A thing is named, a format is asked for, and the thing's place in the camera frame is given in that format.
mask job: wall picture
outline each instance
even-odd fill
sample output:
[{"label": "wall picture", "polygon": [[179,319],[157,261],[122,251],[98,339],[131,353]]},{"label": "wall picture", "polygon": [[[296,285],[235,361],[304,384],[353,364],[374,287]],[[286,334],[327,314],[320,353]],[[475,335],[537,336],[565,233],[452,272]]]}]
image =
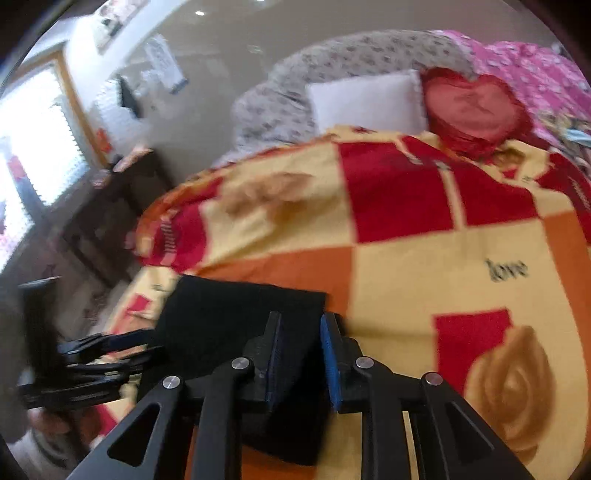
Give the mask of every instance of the wall picture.
[{"label": "wall picture", "polygon": [[109,43],[150,0],[108,0],[93,15],[96,48],[103,53]]}]

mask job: red and yellow checkered blanket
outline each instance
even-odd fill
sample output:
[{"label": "red and yellow checkered blanket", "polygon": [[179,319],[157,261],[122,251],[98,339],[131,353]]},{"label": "red and yellow checkered blanket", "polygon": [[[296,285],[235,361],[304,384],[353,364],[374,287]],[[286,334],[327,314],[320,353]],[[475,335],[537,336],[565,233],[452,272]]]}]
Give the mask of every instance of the red and yellow checkered blanket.
[{"label": "red and yellow checkered blanket", "polygon": [[[518,141],[476,164],[432,134],[339,127],[156,201],[137,250],[160,267],[112,331],[157,316],[152,286],[178,273],[324,291],[365,355],[440,372],[537,479],[566,479],[591,439],[590,198],[566,159]],[[247,450],[244,478],[358,479],[360,422],[334,417],[313,468]]]}]

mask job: heart-shaped pillow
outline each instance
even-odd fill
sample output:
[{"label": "heart-shaped pillow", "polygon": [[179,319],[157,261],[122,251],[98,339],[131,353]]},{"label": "heart-shaped pillow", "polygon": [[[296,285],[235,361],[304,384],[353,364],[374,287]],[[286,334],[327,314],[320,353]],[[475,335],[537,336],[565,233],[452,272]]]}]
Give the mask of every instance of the heart-shaped pillow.
[{"label": "heart-shaped pillow", "polygon": [[474,82],[449,69],[423,74],[430,129],[453,151],[477,158],[527,134],[532,122],[509,85],[492,75]]}]

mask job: black fabric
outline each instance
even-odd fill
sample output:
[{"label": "black fabric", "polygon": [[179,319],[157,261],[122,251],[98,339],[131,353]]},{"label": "black fabric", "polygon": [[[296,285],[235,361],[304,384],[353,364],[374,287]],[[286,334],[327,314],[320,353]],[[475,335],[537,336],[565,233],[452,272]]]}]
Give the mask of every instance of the black fabric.
[{"label": "black fabric", "polygon": [[119,88],[121,89],[121,99],[119,105],[124,108],[129,108],[135,115],[136,118],[142,118],[143,112],[140,104],[134,97],[134,93],[127,85],[127,82],[121,75],[117,75],[117,81],[119,82]]},{"label": "black fabric", "polygon": [[138,399],[168,375],[202,377],[241,356],[247,341],[264,333],[269,313],[280,312],[272,379],[279,403],[270,414],[244,415],[242,439],[287,462],[314,465],[330,407],[320,346],[325,299],[319,292],[182,277],[150,344],[165,346],[168,361],[143,373]]}]

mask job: white wall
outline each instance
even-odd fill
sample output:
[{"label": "white wall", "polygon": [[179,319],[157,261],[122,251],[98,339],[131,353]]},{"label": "white wall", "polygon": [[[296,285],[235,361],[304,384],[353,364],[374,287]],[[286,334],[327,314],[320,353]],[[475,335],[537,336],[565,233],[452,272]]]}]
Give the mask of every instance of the white wall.
[{"label": "white wall", "polygon": [[178,7],[187,0],[150,0],[107,46],[103,55],[96,49],[92,17],[80,17],[66,45],[64,55],[72,83],[87,111],[103,83],[125,65],[125,60]]},{"label": "white wall", "polygon": [[45,34],[35,43],[24,61],[32,60],[38,55],[43,55],[55,49],[57,46],[67,43],[76,28],[77,18],[66,18],[58,20]]}]

